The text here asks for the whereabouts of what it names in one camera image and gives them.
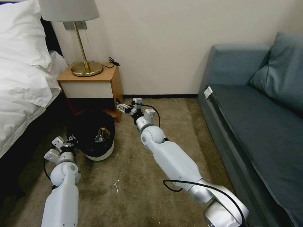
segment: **white wall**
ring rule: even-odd
[[[121,63],[125,94],[197,94],[210,47],[268,43],[303,32],[302,0],[96,0],[100,18],[80,31],[88,60]],[[53,23],[69,63],[74,31]]]

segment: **blue-gray sofa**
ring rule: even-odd
[[[270,50],[214,45],[198,103],[249,225],[303,226],[302,114],[249,85]]]

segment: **white lamp shade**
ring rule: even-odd
[[[82,21],[98,18],[95,0],[39,0],[44,20]]]

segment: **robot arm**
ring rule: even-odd
[[[80,179],[80,172],[76,165],[74,146],[57,137],[52,144],[59,149],[50,149],[44,156],[54,162],[56,167],[50,175],[50,180],[57,188],[47,197],[42,227],[77,226],[79,191],[76,183]]]
[[[138,98],[133,100],[131,106],[121,104],[118,100],[117,104],[120,111],[123,109],[122,112],[134,118],[142,144],[153,153],[167,177],[199,203],[206,204],[212,200],[204,212],[209,226],[237,227],[245,224],[248,209],[227,188],[208,183],[201,177],[196,163],[176,143],[169,141],[161,128],[152,124],[155,110],[147,109],[140,114],[142,99]]]

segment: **beige carpet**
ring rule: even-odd
[[[160,112],[161,128],[198,165],[208,181],[232,190],[220,156],[195,99],[146,99]],[[8,196],[0,206],[0,226],[40,226],[51,183],[43,173],[42,160],[50,142],[64,136],[66,122],[59,122],[41,142],[18,179],[26,196]],[[101,162],[78,151],[82,178],[79,188],[78,226],[207,226],[206,205],[196,203],[187,192],[169,191],[165,174],[141,145],[133,119],[123,115],[116,123],[115,149]],[[48,163],[51,172],[53,165]]]

